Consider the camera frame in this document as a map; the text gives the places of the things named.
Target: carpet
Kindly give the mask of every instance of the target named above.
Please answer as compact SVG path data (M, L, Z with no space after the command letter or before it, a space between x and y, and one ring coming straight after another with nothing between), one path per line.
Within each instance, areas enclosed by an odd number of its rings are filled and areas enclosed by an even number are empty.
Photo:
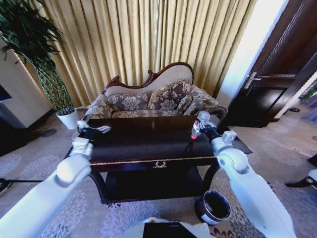
M253 151L248 155L253 169L264 177L292 216L298 238L317 237L317 191L312 187L288 188L285 182L298 181L315 167L306 159L317 153L317 124L301 119L307 110L288 112L279 122L264 128L233 128ZM46 179L64 158L76 138L76 130L67 130L50 116L37 131L55 129L26 146L0 158L0 178ZM202 176L208 166L198 167ZM34 183L14 183L0 195L0 217L15 205ZM221 192L232 208L230 219L210 227L217 238L264 237L246 218L223 171L215 175L211 189ZM148 217L197 224L194 203L197 197L100 204L97 188L90 178L78 187L68 203L42 233L42 238L117 238L127 228Z

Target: robot fingers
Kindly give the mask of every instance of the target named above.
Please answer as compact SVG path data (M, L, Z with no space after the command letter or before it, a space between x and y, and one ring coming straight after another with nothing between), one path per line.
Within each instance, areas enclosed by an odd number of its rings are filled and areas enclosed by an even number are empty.
M99 130L102 134L105 134L111 130L111 127L108 125L104 125L104 126L98 127L97 130Z

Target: trash can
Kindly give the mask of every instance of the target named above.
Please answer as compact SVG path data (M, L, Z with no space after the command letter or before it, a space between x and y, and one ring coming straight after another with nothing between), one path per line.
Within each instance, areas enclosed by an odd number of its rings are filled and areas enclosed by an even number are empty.
M209 190L195 202L195 212L202 222L214 226L229 218L231 208L221 193Z

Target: coffee table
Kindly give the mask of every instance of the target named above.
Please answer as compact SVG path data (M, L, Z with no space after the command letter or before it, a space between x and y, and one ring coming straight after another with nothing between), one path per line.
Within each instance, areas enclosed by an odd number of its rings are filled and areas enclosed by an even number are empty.
M90 160L101 203L201 196L219 169L208 138L192 140L196 116L91 119L92 127L110 125L97 134ZM219 124L216 116L211 118ZM218 132L228 130L218 126ZM233 146L252 151L236 138ZM204 179L197 166L211 165ZM101 172L108 172L104 180Z

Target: curtain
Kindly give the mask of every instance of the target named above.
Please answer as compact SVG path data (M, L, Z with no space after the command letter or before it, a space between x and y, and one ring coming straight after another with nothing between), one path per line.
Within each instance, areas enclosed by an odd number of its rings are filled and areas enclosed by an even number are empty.
M34 7L63 33L53 59L75 106L116 75L140 85L148 70L189 63L216 95L256 0L44 0Z

